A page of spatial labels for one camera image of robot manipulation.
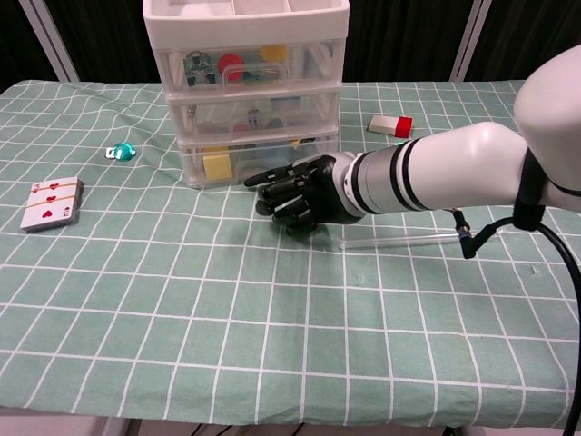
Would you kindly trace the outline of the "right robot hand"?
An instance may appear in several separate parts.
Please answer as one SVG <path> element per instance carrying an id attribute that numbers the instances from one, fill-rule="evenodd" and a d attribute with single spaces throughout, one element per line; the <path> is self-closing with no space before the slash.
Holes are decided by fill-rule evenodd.
<path id="1" fill-rule="evenodd" d="M 270 216 L 289 235 L 303 235 L 320 224 L 353 224 L 365 216 L 344 190 L 354 160 L 351 153 L 316 154 L 255 174 L 243 184 L 257 190 L 259 215 Z"/>

